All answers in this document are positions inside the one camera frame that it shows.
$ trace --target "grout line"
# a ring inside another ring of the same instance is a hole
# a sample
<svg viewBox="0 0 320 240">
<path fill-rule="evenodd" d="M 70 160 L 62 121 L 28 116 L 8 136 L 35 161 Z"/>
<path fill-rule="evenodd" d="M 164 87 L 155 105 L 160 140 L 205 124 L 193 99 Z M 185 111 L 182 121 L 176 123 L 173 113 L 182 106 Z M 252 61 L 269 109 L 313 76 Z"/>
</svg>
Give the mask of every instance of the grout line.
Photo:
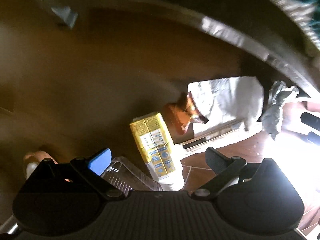
<svg viewBox="0 0 320 240">
<path fill-rule="evenodd" d="M 211 169 L 207 169 L 207 168 L 200 168 L 200 167 L 194 167 L 194 166 L 187 166 L 187 165 L 182 165 L 184 167 L 190 167 L 190 168 L 195 168 L 195 169 L 201 169 L 201 170 L 209 170 L 212 171 Z"/>
<path fill-rule="evenodd" d="M 301 232 L 304 234 L 304 230 L 307 230 L 307 229 L 310 229 L 311 227 L 313 227 L 313 226 L 315 226 L 315 225 L 318 225 L 318 223 L 315 223 L 314 225 L 312 225 L 312 226 L 309 226 L 309 227 L 307 227 L 307 228 L 305 228 L 305 229 L 303 229 L 303 230 L 301 230 Z"/>
<path fill-rule="evenodd" d="M 311 208 L 310 210 L 308 210 L 307 212 L 305 212 L 303 215 L 308 214 L 310 211 L 314 210 L 315 208 L 319 208 L 319 207 L 314 206 L 313 208 Z"/>
<path fill-rule="evenodd" d="M 186 182 L 184 183 L 182 190 L 184 190 L 184 187 L 185 187 L 185 185 L 187 184 L 187 181 L 188 181 L 188 178 L 189 178 L 189 175 L 190 175 L 190 171 L 191 171 L 191 167 L 190 167 L 190 169 L 189 169 L 188 175 L 187 175 L 187 177 L 186 177 Z"/>
</svg>

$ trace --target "white bottle cap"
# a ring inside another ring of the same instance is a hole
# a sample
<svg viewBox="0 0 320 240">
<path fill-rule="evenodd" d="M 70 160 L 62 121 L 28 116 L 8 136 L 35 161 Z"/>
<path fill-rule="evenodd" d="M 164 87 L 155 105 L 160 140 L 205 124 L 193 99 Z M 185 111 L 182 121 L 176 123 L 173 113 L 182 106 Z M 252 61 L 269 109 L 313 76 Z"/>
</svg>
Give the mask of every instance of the white bottle cap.
<svg viewBox="0 0 320 240">
<path fill-rule="evenodd" d="M 184 178 L 183 178 L 182 174 L 177 174 L 174 177 L 173 184 L 160 183 L 160 185 L 164 191 L 178 191 L 178 190 L 182 189 L 184 186 Z"/>
</svg>

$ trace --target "clear plastic container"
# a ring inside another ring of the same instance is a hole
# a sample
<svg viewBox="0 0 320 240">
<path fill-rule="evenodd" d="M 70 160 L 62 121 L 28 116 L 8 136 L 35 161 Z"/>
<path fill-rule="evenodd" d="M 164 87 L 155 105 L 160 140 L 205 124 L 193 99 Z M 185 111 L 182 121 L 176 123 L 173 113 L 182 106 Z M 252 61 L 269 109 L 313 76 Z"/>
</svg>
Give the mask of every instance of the clear plastic container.
<svg viewBox="0 0 320 240">
<path fill-rule="evenodd" d="M 126 196 L 131 190 L 163 191 L 159 183 L 149 178 L 125 157 L 116 157 L 101 175 Z"/>
</svg>

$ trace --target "crumpled plastic bag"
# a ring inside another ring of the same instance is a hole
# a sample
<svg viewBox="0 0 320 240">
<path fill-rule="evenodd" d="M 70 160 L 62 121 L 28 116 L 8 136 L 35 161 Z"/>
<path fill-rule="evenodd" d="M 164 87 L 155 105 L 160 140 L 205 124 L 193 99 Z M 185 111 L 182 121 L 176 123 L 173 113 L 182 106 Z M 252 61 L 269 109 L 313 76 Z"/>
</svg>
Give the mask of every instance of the crumpled plastic bag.
<svg viewBox="0 0 320 240">
<path fill-rule="evenodd" d="M 267 132 L 273 140 L 281 130 L 284 104 L 293 101 L 298 94 L 297 87 L 288 88 L 284 81 L 273 83 L 269 91 L 267 109 L 261 117 L 262 130 Z"/>
</svg>

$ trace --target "nutrition label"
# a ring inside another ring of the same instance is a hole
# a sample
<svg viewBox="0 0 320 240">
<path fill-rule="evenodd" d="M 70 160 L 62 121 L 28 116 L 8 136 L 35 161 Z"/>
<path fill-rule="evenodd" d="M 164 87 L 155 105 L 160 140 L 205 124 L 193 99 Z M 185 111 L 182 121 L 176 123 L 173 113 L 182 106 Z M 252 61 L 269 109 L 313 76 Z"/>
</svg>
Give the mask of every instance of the nutrition label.
<svg viewBox="0 0 320 240">
<path fill-rule="evenodd" d="M 150 133 L 144 134 L 140 136 L 143 147 L 147 149 L 151 149 L 153 147 L 159 147 L 164 145 L 166 142 L 164 141 L 163 135 L 160 129 L 154 130 Z"/>
</svg>

